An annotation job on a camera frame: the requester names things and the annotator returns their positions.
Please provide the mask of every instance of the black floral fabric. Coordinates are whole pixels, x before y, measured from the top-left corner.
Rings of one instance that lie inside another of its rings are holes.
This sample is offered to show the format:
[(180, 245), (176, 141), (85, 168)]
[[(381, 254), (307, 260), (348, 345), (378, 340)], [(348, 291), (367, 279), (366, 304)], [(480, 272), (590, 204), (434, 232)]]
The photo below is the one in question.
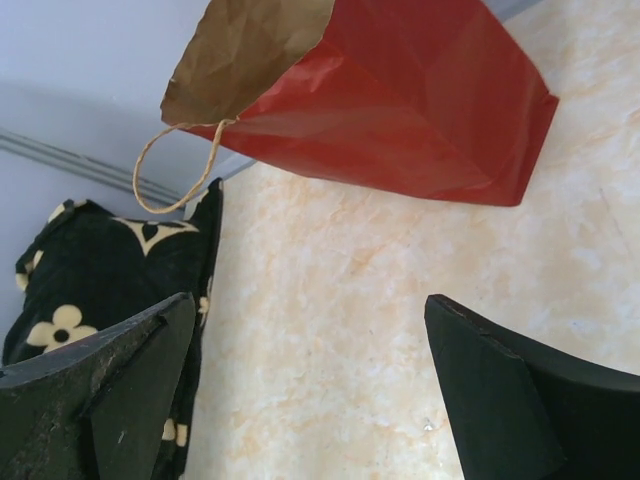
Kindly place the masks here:
[[(91, 201), (67, 200), (16, 264), (25, 301), (5, 339), (5, 365), (68, 345), (175, 293), (193, 295), (198, 318), (164, 425), (154, 480), (177, 480), (186, 465), (220, 239), (221, 186), (214, 181), (193, 215), (174, 222), (124, 219)], [(152, 374), (162, 381), (161, 374)]]

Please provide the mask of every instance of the floor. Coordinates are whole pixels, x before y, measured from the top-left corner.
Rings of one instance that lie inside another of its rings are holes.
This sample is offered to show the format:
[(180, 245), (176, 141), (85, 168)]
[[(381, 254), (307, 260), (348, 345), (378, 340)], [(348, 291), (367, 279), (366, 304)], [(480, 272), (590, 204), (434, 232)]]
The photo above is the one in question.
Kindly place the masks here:
[(640, 374), (639, 22), (635, 0), (508, 22), (561, 98), (520, 207), (265, 165), (227, 182), (188, 480), (462, 479), (430, 293)]

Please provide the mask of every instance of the twisted paper handle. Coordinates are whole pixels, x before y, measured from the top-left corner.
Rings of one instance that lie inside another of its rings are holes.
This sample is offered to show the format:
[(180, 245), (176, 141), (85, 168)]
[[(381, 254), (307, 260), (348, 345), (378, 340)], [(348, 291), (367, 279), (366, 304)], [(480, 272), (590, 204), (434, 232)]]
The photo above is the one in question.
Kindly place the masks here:
[(133, 168), (133, 180), (132, 180), (133, 194), (135, 195), (136, 200), (138, 201), (140, 206), (144, 208), (147, 212), (151, 212), (151, 213), (158, 213), (158, 214), (171, 213), (176, 211), (180, 207), (184, 206), (189, 200), (195, 197), (198, 191), (204, 185), (204, 182), (207, 181), (207, 178), (209, 177), (209, 174), (213, 169), (213, 164), (216, 160), (216, 155), (218, 154), (218, 147), (220, 147), (220, 139), (222, 138), (222, 132), (227, 127), (227, 125), (231, 125), (232, 123), (235, 123), (235, 122), (236, 122), (235, 120), (225, 119), (217, 124), (218, 126), (216, 128), (216, 134), (213, 136), (213, 140), (211, 143), (211, 150), (209, 152), (209, 158), (207, 159), (207, 165), (204, 169), (204, 172), (202, 172), (200, 179), (193, 185), (193, 187), (191, 187), (191, 189), (187, 192), (187, 194), (184, 197), (182, 197), (173, 205), (169, 205), (168, 207), (160, 207), (160, 208), (153, 207), (149, 205), (149, 203), (147, 203), (147, 201), (144, 198), (142, 198), (142, 195), (140, 195), (140, 167), (142, 167), (142, 163), (144, 162), (147, 152), (153, 146), (153, 144), (156, 143), (158, 139), (173, 132), (174, 130), (183, 130), (183, 129), (188, 130), (194, 127), (215, 127), (216, 124), (215, 123), (213, 124), (178, 123), (177, 125), (172, 125), (171, 127), (163, 130), (158, 135), (156, 135), (151, 140), (149, 140), (149, 142), (142, 149), (142, 152), (140, 152), (140, 156), (136, 160), (136, 165)]

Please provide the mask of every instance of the paper bag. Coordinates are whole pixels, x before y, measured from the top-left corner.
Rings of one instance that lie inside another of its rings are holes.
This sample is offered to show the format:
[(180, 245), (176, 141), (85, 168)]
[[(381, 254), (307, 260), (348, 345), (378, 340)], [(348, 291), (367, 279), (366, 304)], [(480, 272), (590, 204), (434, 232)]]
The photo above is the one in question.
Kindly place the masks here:
[(212, 0), (162, 118), (238, 117), (222, 145), (309, 177), (516, 205), (557, 101), (480, 0)]

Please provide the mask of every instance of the beige marble surface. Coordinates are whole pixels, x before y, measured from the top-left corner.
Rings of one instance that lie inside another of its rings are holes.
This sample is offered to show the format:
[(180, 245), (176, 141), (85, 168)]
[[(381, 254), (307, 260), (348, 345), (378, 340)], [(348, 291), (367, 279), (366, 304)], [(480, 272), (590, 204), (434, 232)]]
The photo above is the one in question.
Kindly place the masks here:
[(226, 184), (188, 480), (461, 479), (430, 293), (640, 373), (638, 25), (635, 0), (545, 0), (509, 22), (562, 99), (520, 207), (265, 165)]

